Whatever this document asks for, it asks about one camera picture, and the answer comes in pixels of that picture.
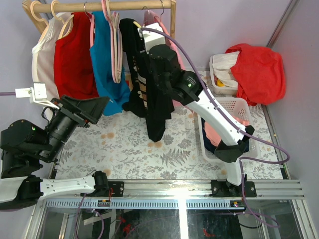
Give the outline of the black t shirt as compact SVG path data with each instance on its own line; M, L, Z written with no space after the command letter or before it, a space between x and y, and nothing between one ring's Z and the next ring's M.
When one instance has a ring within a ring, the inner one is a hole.
M155 84L150 73L150 59L134 20L121 19L119 28L133 84L129 101L122 104L122 108L145 118L149 139L158 142L165 132L166 121L171 119L174 111L172 99L163 94Z

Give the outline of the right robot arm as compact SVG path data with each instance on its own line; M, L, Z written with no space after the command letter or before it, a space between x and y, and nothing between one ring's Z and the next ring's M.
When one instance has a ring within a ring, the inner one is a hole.
M199 77L181 69L177 53L165 44L147 50L150 71L155 84L165 94L196 112L221 138L208 149L227 170L225 182L212 184L212 193L219 197L239 197L245 191L247 177L241 172L239 157L249 149L249 137L255 129L232 117L216 100Z

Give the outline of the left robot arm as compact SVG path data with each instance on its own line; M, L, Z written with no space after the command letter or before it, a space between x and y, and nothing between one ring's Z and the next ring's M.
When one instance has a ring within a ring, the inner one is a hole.
M0 209L19 210L46 198L68 194L102 197L109 192L106 173L93 171L85 177L41 179L33 173L43 163L55 163L77 127L97 124L109 97L79 100L68 96L53 98L53 117L45 128L27 120L17 120L0 133Z

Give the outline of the red t shirt on hanger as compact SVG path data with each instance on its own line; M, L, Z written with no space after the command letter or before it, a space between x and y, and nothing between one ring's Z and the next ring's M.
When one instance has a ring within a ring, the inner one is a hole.
M54 54L54 82L59 96L75 99L98 97L90 56L89 16L75 12L71 32L56 41Z

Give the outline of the blue t shirt on hanger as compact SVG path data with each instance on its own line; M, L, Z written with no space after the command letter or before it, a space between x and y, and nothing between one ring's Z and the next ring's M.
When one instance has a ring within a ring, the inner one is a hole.
M90 56L98 94L100 97L110 98L103 115L111 116L122 112L122 104L129 101L130 89L124 72L119 83L113 81L110 27L101 11L93 12L93 16L95 36L90 47Z

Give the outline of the white t shirt on hanger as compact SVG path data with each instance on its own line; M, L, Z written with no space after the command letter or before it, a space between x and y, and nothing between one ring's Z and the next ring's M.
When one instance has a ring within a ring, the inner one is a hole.
M58 89L54 83L53 63L55 45L62 26L62 21L55 18L50 19L38 43L32 49L32 79L34 82L45 84L49 101L59 98Z

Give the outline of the beige empty hanger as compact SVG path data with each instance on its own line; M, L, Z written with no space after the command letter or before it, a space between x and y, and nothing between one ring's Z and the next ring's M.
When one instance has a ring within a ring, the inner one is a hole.
M119 29L120 16L118 12L112 14L112 74L113 81L117 84L121 82L122 66L123 66L123 44L122 34Z

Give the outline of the pink empty hanger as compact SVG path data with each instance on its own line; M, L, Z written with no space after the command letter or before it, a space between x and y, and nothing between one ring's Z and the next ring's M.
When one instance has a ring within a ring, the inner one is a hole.
M109 1L102 0L102 11L106 21L109 24L110 28L110 49L111 49L111 66L112 66L112 78L115 83L120 83L121 81L121 73L119 71L119 52L118 52L118 42L117 39L117 26L119 23L119 14L115 11L111 13Z

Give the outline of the peach hanger far left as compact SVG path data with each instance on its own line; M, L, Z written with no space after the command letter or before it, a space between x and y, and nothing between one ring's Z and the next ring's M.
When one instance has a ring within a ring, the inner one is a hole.
M42 3L38 0L34 0L30 4L30 11L32 17L39 23L43 23L45 26L48 26L48 20L46 18L41 17L40 13L38 13L35 8L42 5Z

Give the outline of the pink t shirt on hanger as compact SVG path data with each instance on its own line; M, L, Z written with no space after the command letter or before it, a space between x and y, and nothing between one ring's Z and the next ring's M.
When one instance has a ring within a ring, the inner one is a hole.
M147 53L155 86L165 96L177 102L178 106L194 112L191 104L198 102L202 87L196 74L182 67L179 53L182 51L181 46L165 29L162 28L163 32L160 32L146 26L142 26L141 30L152 31L165 37L165 44L156 45Z

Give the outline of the salmon pink folded shirt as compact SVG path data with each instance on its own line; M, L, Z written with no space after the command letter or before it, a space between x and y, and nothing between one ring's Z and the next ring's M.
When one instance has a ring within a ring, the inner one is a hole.
M220 135L216 132L216 130L208 124L204 119L201 119L202 123L202 134L203 134L203 141L204 147L213 152L216 147L221 142Z

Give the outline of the navy blue folded shirt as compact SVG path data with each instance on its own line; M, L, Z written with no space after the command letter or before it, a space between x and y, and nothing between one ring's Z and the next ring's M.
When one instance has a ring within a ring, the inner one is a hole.
M244 126L250 125L250 122L248 120L243 120L238 117L234 117L237 121L239 121L241 124ZM220 135L216 132L216 130L209 125L203 118L201 118L201 123L202 123L202 134L203 134L203 141L204 141L204 147L214 153L216 147L221 141ZM249 142L247 141L245 143L246 148L244 153L249 151L250 145Z

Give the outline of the floral table mat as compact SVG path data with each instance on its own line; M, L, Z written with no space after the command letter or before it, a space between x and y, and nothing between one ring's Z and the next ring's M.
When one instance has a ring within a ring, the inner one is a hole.
M224 179L227 174L220 160L204 158L197 115L184 107L175 108L159 142L149 139L145 120L131 112L77 128L56 177L78 178L93 170L110 179Z

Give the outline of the wooden clothes rack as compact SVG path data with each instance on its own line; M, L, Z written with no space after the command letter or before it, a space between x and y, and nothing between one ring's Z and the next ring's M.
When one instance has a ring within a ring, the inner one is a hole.
M47 26L37 22L31 15L30 4L32 0L24 0L22 7L25 13L29 16L33 24L40 33L43 33ZM109 1L110 11L113 13L119 10L144 10L144 9L170 9L170 36L175 37L175 18L176 18L176 1L174 0L136 0L136 1ZM45 3L35 8L42 13L51 13L50 4ZM89 3L58 3L54 6L55 13L59 12L93 12L102 11L101 1Z

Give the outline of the white laundry basket back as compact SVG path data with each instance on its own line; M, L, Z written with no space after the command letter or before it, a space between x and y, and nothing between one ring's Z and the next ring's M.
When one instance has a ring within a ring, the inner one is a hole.
M211 77L214 93L217 95L235 96L237 94L237 88L228 87L228 86L226 87L217 86L217 81L215 79L214 70L213 70L213 57L214 55L212 55L209 59L209 69L210 69L210 77Z

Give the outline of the white laundry basket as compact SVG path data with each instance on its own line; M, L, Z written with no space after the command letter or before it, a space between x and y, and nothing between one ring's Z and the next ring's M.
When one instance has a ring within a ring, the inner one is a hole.
M249 121L253 125L252 116L247 102L242 98L234 97L217 97L219 103L233 116L242 120ZM202 118L198 115L199 137L203 158L208 162L218 162L219 159L204 146ZM256 140L249 139L249 151L244 153L245 157L259 158L261 156L259 143Z
M214 93L217 95L235 96L237 94L237 88L228 87L228 86L226 87L217 86L217 81L215 79L214 70L213 70L213 57L214 55L212 55L209 59L209 69L210 69L210 77L211 77Z

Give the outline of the yellow item in back basket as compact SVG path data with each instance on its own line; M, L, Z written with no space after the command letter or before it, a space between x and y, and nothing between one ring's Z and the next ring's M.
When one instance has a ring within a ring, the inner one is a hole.
M217 86L225 87L226 85L220 79L217 79Z

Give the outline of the white cloth in back basket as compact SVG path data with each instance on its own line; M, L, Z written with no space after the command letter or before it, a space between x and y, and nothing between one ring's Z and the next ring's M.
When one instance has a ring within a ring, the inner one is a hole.
M213 70L216 81L217 79L220 79L228 87L238 87L238 82L231 72L231 68L237 63L239 53L239 51L235 51L231 53L214 55Z

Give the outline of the white laundry basket front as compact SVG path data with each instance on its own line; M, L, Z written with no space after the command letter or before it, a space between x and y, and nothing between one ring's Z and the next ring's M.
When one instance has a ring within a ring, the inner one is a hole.
M217 97L219 103L233 116L242 120L249 121L253 125L252 116L247 102L242 98L234 97ZM198 115L199 137L203 158L208 162L218 162L219 159L204 146L202 118ZM259 143L256 140L249 139L249 151L244 153L245 157L259 158L261 156Z

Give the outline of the red orange cloth on basket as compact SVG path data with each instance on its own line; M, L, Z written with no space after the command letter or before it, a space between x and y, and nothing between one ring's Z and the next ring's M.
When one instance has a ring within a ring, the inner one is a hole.
M250 106L269 105L286 94L286 76L280 53L264 46L241 43L228 48L225 53L239 52L230 68L238 82L236 97Z

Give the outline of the aluminium rail frame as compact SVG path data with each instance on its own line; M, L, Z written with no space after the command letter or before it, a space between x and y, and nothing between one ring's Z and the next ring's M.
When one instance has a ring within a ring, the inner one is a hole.
M298 180L253 180L252 201L305 198ZM39 208L67 209L213 209L240 210L241 197L216 197L209 180L124 180L121 197L55 196L38 202Z

